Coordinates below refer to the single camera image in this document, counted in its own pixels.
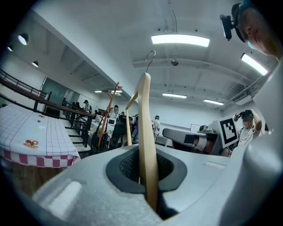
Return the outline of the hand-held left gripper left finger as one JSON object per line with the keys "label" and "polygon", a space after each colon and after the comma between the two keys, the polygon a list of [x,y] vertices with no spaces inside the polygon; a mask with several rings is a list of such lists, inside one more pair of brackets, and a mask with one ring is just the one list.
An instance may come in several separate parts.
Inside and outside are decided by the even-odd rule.
{"label": "hand-held left gripper left finger", "polygon": [[106,166],[136,145],[86,157],[46,182],[33,200],[52,216],[77,226],[156,226],[160,216],[142,194],[120,191]]}

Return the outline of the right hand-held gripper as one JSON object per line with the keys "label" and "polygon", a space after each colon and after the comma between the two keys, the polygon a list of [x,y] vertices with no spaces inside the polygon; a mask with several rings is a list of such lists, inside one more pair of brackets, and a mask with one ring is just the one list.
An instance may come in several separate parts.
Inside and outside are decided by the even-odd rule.
{"label": "right hand-held gripper", "polygon": [[204,154],[218,156],[229,156],[229,146],[239,140],[231,117],[217,119],[208,126],[201,126],[197,134],[165,128],[162,135],[172,140],[174,145],[194,147]]}

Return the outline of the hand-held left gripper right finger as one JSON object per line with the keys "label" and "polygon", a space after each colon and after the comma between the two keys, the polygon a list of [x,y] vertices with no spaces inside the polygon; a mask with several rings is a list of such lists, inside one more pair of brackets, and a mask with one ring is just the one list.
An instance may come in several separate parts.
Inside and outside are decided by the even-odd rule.
{"label": "hand-held left gripper right finger", "polygon": [[230,158],[156,148],[173,162],[173,171],[159,182],[166,188],[161,194],[165,220],[219,220],[227,195],[218,180]]}

